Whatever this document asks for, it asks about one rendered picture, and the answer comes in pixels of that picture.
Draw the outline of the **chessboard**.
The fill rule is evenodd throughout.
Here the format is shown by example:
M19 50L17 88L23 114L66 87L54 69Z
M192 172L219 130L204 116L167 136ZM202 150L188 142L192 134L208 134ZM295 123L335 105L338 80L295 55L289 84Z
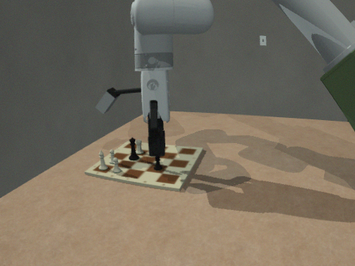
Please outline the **chessboard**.
M184 147L165 145L165 156L160 156L162 170L154 170L155 156L149 156L148 143L142 142L143 154L138 155L138 160L129 160L132 146L130 141L114 150L114 157L118 159L120 173L114 173L114 164L109 163L110 154L104 161L107 170L99 170L101 161L85 171L86 175L115 180L123 183L142 185L151 188L160 188L171 191L180 191L187 180L191 170L196 164L202 147Z

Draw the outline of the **white pawn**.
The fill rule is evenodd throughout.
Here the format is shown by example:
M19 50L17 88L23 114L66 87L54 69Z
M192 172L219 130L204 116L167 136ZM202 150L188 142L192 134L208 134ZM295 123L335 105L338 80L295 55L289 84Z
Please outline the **white pawn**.
M114 163L114 151L113 150L110 150L110 156L111 156L111 159L110 159L109 163L113 164Z
M121 172L121 169L119 168L118 163L119 163L118 159L115 157L114 158L114 169L113 169L114 173L120 173Z

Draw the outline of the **white bishop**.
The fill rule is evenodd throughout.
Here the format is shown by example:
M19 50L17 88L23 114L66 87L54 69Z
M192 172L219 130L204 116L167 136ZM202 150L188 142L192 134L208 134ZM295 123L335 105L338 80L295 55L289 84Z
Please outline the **white bishop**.
M99 155L100 155L99 157L101 158L101 165L100 165L100 167L99 167L99 170L107 170L107 169L108 169L108 166L105 165L103 152L100 151L100 152L99 152Z

